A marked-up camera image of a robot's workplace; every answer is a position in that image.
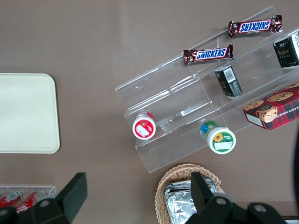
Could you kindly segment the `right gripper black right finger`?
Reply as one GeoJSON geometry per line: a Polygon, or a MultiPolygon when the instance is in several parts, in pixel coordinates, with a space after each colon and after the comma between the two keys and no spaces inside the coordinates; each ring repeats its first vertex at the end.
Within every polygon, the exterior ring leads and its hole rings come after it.
{"type": "Polygon", "coordinates": [[[191,174],[191,195],[197,212],[191,224],[247,224],[247,211],[223,193],[212,193],[200,173],[191,174]]]}

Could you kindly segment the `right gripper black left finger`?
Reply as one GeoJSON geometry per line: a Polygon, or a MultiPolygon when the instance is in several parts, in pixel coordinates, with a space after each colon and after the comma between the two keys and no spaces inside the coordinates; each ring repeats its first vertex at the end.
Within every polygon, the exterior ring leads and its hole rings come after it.
{"type": "Polygon", "coordinates": [[[58,195],[46,197],[19,214],[18,223],[71,224],[86,199],[86,173],[76,173],[58,195]]]}

